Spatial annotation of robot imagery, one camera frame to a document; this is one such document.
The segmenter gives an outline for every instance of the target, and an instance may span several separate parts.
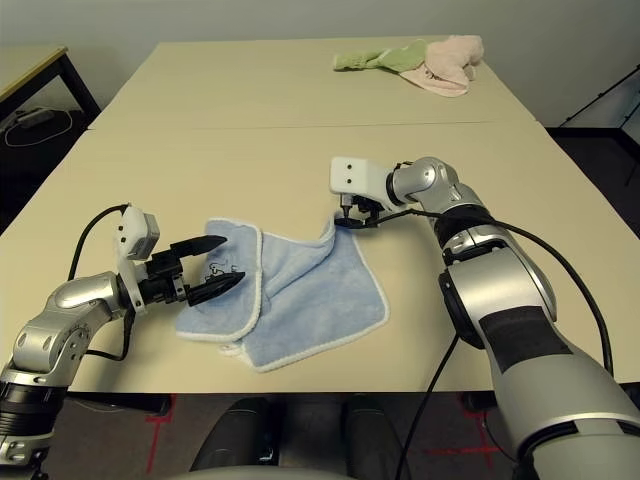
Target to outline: table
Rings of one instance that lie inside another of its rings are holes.
[[[638,240],[602,195],[536,122],[281,129],[88,131],[0,237],[0,356],[23,323],[66,278],[78,235],[103,208],[131,201],[154,213],[157,249],[202,233],[210,216],[254,222],[309,240],[338,207],[328,190],[335,155],[389,167],[434,155],[453,165],[494,216],[539,234],[560,250],[591,288],[607,319],[616,379],[637,381],[640,323]],[[90,235],[78,275],[114,268],[105,219]],[[402,218],[358,233],[391,306],[389,322],[346,346],[294,365],[254,373],[217,347],[179,339],[183,305],[156,305],[136,321],[123,364],[87,357],[76,391],[301,392],[415,391],[425,388],[453,336],[437,285],[440,250],[427,223]],[[545,252],[521,245],[552,282],[558,327],[600,359],[595,322],[577,288]],[[195,279],[202,259],[187,263]],[[93,347],[118,351],[121,326]],[[461,344],[439,390],[491,389],[484,352]]]
[[[60,76],[90,122],[100,113],[75,67],[60,45],[24,45],[0,48],[0,120],[34,93]]]
[[[469,93],[459,98],[440,97],[382,70],[332,70],[337,53],[404,46],[415,38],[161,43],[90,128],[298,128],[533,120],[485,63],[478,67]]]

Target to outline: cloth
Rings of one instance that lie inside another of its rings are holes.
[[[415,40],[403,48],[386,48],[336,55],[333,59],[333,69],[363,70],[383,67],[394,72],[413,70],[424,62],[425,47],[424,40]]]
[[[176,323],[180,337],[223,343],[222,353],[265,372],[354,341],[387,321],[386,298],[354,235],[333,219],[312,242],[226,219],[211,219],[206,231],[228,240],[209,253],[203,277],[246,275],[220,297],[185,308]]]
[[[483,55],[479,36],[452,35],[443,42],[430,43],[424,63],[400,72],[400,76],[438,95],[458,97],[469,91],[469,81],[475,79],[474,65]]]

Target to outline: blue washcloth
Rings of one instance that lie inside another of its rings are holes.
[[[354,341],[389,316],[354,235],[333,219],[313,242],[225,219],[210,220],[206,232],[228,240],[208,255],[204,276],[232,268],[246,276],[224,295],[185,308],[179,336],[233,341],[221,351],[264,372]]]

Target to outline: gray wall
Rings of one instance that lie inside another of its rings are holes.
[[[0,0],[0,43],[67,45],[105,105],[159,41],[476,33],[552,126],[640,61],[639,20],[638,0]],[[615,123],[633,90],[587,121]],[[59,85],[39,100],[72,104]]]

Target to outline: power strip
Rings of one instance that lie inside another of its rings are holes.
[[[23,129],[29,129],[47,122],[54,117],[53,111],[46,108],[36,108],[30,112],[20,115],[16,119],[16,123]]]

